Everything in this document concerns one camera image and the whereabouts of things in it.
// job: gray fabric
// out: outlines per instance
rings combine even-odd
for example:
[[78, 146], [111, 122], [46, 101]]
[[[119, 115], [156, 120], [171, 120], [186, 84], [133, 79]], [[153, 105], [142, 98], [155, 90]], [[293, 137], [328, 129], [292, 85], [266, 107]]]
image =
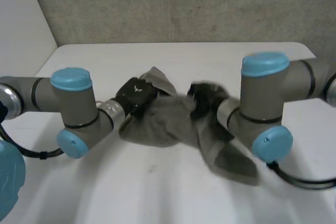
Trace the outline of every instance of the gray fabric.
[[151, 82], [154, 87], [169, 95], [176, 94], [175, 87], [167, 79], [166, 75], [156, 67], [152, 67], [148, 72], [144, 73], [140, 79], [145, 79], [146, 81]]
[[211, 171], [243, 183], [258, 183], [255, 164], [228, 142], [223, 127], [212, 114], [193, 122], [190, 113], [195, 109], [195, 101], [176, 94], [174, 86], [159, 69], [153, 67], [141, 78], [170, 96], [155, 99], [142, 119], [128, 117], [119, 129], [122, 139], [157, 147], [183, 142], [200, 149]]

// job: black ring band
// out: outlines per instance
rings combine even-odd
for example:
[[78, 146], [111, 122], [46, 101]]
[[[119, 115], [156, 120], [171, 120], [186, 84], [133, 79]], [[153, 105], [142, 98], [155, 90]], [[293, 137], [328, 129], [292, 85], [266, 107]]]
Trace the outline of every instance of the black ring band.
[[311, 67], [311, 65], [308, 62], [306, 62], [305, 60], [302, 60], [301, 62], [308, 68], [309, 74], [310, 74], [310, 88], [309, 88], [308, 94], [306, 96], [306, 99], [308, 99], [314, 93], [315, 85], [316, 85], [315, 84], [316, 79], [315, 79], [313, 68]]
[[327, 84], [324, 86], [322, 95], [325, 101], [327, 100], [328, 89], [330, 88], [330, 85], [335, 79], [336, 79], [336, 73], [327, 81]]
[[103, 109], [98, 109], [98, 111], [104, 113], [107, 116], [107, 118], [109, 119], [109, 121], [111, 123], [112, 130], [113, 130], [114, 129], [114, 122], [113, 122], [112, 117], [105, 110], [103, 110]]
[[236, 113], [238, 110], [239, 110], [239, 107], [234, 108], [234, 109], [231, 111], [230, 115], [228, 116], [228, 118], [227, 118], [227, 120], [226, 120], [226, 128], [227, 128], [228, 131], [230, 131], [230, 129], [229, 129], [229, 124], [230, 124], [231, 117], [232, 117], [233, 114]]
[[78, 124], [78, 125], [68, 125], [68, 124], [64, 124], [64, 126], [66, 128], [69, 128], [69, 129], [81, 129], [81, 128], [85, 128], [85, 127], [88, 127], [90, 125], [93, 125], [99, 118], [99, 113], [97, 113], [97, 116], [95, 119], [93, 119], [92, 121], [88, 122], [88, 123], [84, 123], [84, 124]]
[[3, 85], [3, 86], [6, 86], [8, 88], [10, 88], [17, 95], [17, 97], [19, 98], [20, 103], [21, 103], [20, 115], [22, 115], [22, 113], [25, 111], [25, 102], [24, 102], [23, 97], [21, 96], [21, 94], [13, 86], [11, 86], [9, 84], [6, 84], [6, 83], [0, 83], [0, 84]]
[[266, 119], [266, 120], [260, 120], [260, 119], [254, 119], [250, 118], [249, 116], [246, 116], [240, 112], [240, 116], [244, 118], [247, 121], [250, 121], [252, 123], [257, 123], [257, 124], [271, 124], [271, 123], [278, 123], [281, 122], [282, 120], [282, 115], [279, 116], [278, 118], [273, 118], [273, 119]]
[[40, 107], [37, 105], [37, 102], [36, 102], [36, 88], [37, 88], [37, 85], [39, 84], [40, 81], [42, 81], [43, 78], [38, 78], [35, 83], [33, 84], [33, 88], [31, 89], [32, 91], [32, 95], [31, 95], [31, 103], [33, 104], [33, 106], [36, 108], [36, 110], [38, 112], [42, 112], [42, 110], [40, 109]]

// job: white wall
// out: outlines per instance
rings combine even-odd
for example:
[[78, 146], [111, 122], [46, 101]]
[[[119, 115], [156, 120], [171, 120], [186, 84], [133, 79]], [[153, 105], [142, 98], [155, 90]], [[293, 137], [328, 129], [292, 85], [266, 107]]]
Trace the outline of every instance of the white wall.
[[33, 76], [56, 48], [37, 0], [0, 0], [0, 76]]

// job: black cable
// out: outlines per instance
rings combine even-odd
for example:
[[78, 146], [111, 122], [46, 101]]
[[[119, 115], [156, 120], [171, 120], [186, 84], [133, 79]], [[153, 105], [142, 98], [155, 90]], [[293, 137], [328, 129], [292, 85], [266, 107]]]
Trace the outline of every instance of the black cable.
[[22, 146], [18, 145], [17, 143], [14, 142], [14, 140], [7, 134], [5, 129], [2, 127], [0, 124], [0, 137], [11, 144], [13, 144], [18, 150], [21, 152], [22, 155], [26, 157], [32, 157], [32, 158], [39, 158], [39, 159], [47, 159], [50, 157], [57, 157], [61, 154], [63, 154], [63, 151], [61, 149], [54, 150], [52, 152], [34, 152], [27, 150], [23, 148]]
[[281, 179], [287, 183], [308, 190], [325, 190], [336, 187], [336, 177], [324, 180], [309, 180], [291, 176], [280, 169], [277, 162], [267, 164], [268, 168], [273, 170]]

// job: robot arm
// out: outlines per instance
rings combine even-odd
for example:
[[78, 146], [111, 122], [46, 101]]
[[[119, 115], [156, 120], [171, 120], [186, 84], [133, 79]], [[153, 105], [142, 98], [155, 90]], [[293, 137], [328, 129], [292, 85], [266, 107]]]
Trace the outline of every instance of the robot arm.
[[321, 59], [290, 62], [281, 53], [247, 56], [241, 69], [240, 101], [222, 99], [213, 108], [219, 123], [258, 158], [286, 157], [293, 137], [281, 125], [285, 102], [321, 98], [336, 105], [336, 66]]
[[90, 74], [84, 69], [61, 69], [51, 78], [0, 78], [0, 101], [8, 109], [5, 119], [28, 111], [59, 112], [65, 128], [57, 143], [72, 158], [84, 156], [128, 114], [137, 115], [156, 93], [150, 83], [132, 78], [115, 98], [97, 107]]

